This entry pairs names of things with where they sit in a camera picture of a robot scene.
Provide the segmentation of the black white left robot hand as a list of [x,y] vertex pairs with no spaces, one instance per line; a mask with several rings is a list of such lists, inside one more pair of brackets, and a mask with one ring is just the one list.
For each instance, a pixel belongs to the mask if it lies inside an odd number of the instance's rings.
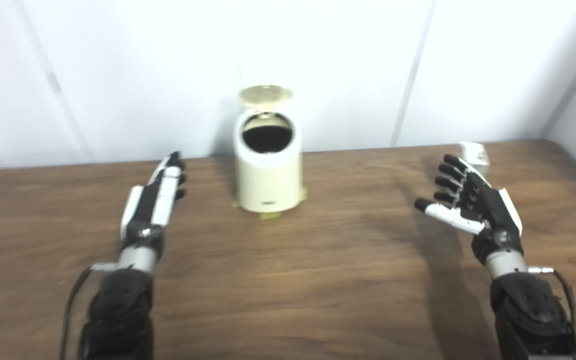
[[175,203],[186,195],[186,164],[180,151],[167,155],[145,185],[131,187],[119,222],[119,248],[150,248],[163,254]]

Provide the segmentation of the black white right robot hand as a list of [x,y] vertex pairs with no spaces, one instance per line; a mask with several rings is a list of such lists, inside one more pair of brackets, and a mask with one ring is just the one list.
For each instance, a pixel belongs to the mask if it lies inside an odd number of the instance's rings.
[[460,157],[446,153],[438,166],[441,176],[433,199],[419,197],[414,207],[428,217],[473,235],[471,250],[486,264],[496,253],[524,255],[522,223],[506,189],[496,189]]

